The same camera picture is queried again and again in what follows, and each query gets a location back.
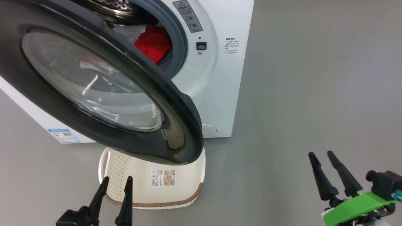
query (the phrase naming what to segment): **laundry basket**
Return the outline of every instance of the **laundry basket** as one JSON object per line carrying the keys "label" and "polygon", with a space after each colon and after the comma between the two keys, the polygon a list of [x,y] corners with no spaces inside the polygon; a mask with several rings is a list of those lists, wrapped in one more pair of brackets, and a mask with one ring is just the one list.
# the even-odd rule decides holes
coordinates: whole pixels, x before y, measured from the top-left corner
{"label": "laundry basket", "polygon": [[105,176],[110,178],[105,197],[115,205],[122,205],[125,182],[128,176],[132,176],[133,208],[163,210],[186,207],[197,199],[203,187],[205,150],[197,161],[174,166],[144,161],[106,148],[99,160],[98,176],[100,183]]}

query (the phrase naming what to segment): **blue label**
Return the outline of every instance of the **blue label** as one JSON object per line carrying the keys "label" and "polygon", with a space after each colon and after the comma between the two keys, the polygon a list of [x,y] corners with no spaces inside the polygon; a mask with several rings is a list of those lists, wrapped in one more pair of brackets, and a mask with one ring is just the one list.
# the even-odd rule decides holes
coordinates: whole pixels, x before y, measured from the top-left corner
{"label": "blue label", "polygon": [[62,144],[81,143],[68,129],[48,129],[48,131]]}

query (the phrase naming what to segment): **red clothing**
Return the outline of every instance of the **red clothing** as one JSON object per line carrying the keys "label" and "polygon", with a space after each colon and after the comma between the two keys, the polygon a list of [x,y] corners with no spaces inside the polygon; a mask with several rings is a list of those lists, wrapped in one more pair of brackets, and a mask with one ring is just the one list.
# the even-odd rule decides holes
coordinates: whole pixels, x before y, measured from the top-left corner
{"label": "red clothing", "polygon": [[134,43],[154,63],[158,63],[173,47],[165,28],[148,25]]}

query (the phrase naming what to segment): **laundry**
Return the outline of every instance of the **laundry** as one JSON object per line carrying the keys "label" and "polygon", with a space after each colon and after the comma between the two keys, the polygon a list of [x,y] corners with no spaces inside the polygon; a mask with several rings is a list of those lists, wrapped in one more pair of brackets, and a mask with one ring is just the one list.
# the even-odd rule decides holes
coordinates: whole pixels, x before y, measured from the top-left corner
{"label": "laundry", "polygon": [[158,25],[117,26],[114,30],[156,64],[173,48],[168,32]]}

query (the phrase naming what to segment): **washing machine door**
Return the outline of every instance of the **washing machine door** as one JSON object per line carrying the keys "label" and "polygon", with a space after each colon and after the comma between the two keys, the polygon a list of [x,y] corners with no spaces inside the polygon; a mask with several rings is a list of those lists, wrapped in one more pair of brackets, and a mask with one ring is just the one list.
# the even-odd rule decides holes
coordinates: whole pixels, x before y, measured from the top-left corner
{"label": "washing machine door", "polygon": [[197,160],[191,98],[100,17],[68,0],[0,0],[0,75],[83,135],[164,164]]}

